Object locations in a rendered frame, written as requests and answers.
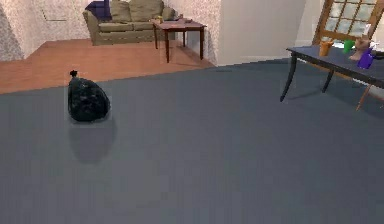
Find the dark red wooden table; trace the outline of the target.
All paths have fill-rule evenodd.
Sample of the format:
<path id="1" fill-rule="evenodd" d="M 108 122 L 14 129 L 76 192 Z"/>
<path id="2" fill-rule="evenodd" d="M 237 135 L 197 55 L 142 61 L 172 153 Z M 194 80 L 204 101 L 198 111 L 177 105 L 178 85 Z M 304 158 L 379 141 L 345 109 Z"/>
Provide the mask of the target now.
<path id="1" fill-rule="evenodd" d="M 166 60 L 170 62 L 170 46 L 169 46 L 169 34 L 181 32 L 185 34 L 189 31 L 196 31 L 199 33 L 199 43 L 200 43 L 200 59 L 204 58 L 204 40 L 205 40 L 205 25 L 188 19 L 179 19 L 177 21 L 162 21 L 160 19 L 151 19 L 153 32 L 154 32 L 154 41 L 155 48 L 158 48 L 158 35 L 157 30 L 162 30 L 164 32 L 164 42 L 165 42 L 165 52 Z"/>

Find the dark blue table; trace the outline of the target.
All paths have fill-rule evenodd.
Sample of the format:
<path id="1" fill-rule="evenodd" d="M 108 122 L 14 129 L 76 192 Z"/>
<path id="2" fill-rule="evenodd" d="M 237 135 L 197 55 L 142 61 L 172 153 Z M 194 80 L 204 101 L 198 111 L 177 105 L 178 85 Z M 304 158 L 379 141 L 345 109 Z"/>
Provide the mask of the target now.
<path id="1" fill-rule="evenodd" d="M 280 101 L 284 100 L 289 90 L 295 74 L 298 58 L 329 70 L 322 92 L 327 90 L 335 72 L 384 89 L 384 60 L 377 60 L 369 69 L 362 69 L 357 66 L 356 62 L 350 60 L 341 48 L 332 47 L 327 56 L 319 55 L 319 45 L 289 47 L 287 51 L 291 52 L 291 63 L 288 79 L 283 93 L 280 96 Z"/>

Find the wooden framed glass door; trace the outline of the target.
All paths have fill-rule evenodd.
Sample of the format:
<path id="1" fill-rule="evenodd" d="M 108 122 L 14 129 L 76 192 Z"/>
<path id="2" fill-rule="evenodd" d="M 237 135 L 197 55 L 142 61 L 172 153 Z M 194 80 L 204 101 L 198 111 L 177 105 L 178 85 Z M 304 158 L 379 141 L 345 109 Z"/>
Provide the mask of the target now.
<path id="1" fill-rule="evenodd" d="M 371 39 L 384 15 L 384 0 L 324 0 L 312 40 Z"/>

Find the wooden chair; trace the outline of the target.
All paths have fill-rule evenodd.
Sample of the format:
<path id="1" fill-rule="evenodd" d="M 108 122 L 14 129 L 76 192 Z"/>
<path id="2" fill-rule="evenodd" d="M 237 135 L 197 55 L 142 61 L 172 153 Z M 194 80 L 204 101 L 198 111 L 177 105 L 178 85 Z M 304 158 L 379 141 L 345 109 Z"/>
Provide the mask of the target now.
<path id="1" fill-rule="evenodd" d="M 364 101 L 366 99 L 367 96 L 372 96 L 373 98 L 379 100 L 379 101 L 382 101 L 383 102 L 383 105 L 382 107 L 384 107 L 384 88 L 380 88 L 380 87 L 377 87 L 377 86 L 374 86 L 372 84 L 369 84 L 366 86 L 357 106 L 356 106 L 356 110 L 359 110 L 362 105 L 364 104 Z"/>

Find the olive green sofa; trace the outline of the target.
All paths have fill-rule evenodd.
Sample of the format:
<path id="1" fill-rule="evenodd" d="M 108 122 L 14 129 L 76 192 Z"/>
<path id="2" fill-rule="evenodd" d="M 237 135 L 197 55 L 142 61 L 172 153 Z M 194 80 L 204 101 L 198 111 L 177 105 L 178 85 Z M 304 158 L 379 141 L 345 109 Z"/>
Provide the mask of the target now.
<path id="1" fill-rule="evenodd" d="M 163 0 L 110 0 L 111 20 L 98 20 L 90 11 L 83 11 L 94 46 L 154 41 L 151 19 L 175 17 L 176 11 Z"/>

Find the orange cup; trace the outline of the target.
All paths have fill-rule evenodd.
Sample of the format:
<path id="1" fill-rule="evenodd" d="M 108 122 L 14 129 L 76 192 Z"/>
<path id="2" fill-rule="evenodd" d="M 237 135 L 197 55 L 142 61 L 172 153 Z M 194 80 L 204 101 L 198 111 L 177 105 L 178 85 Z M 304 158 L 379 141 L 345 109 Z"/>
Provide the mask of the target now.
<path id="1" fill-rule="evenodd" d="M 332 45 L 331 41 L 321 41 L 319 44 L 319 55 L 327 56 Z"/>

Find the tan teddy bear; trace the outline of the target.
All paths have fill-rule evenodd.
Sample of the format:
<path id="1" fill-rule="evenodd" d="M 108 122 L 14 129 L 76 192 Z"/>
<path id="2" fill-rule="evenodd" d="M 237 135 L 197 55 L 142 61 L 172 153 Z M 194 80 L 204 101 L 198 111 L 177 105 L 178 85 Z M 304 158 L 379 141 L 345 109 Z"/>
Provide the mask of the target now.
<path id="1" fill-rule="evenodd" d="M 367 36 L 356 39 L 349 59 L 359 61 L 363 53 L 370 47 L 370 44 L 371 40 Z"/>

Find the purple bottle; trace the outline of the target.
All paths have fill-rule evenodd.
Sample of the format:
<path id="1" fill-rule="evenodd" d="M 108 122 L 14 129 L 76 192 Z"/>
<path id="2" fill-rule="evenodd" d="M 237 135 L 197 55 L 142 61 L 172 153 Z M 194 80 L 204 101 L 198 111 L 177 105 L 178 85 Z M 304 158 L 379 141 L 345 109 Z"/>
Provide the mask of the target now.
<path id="1" fill-rule="evenodd" d="M 357 66 L 361 69 L 369 69 L 373 63 L 373 56 L 371 54 L 372 49 L 368 48 L 362 55 L 357 63 Z"/>

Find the black tied garbage bag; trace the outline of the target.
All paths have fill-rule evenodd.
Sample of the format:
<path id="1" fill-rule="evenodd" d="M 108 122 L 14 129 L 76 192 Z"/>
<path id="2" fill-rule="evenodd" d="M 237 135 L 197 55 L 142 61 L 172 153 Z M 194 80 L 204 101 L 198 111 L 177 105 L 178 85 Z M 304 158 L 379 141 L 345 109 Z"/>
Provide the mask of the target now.
<path id="1" fill-rule="evenodd" d="M 95 82 L 78 77 L 78 72 L 69 72 L 68 112 L 78 122 L 94 122 L 106 117 L 110 100 L 105 91 Z"/>

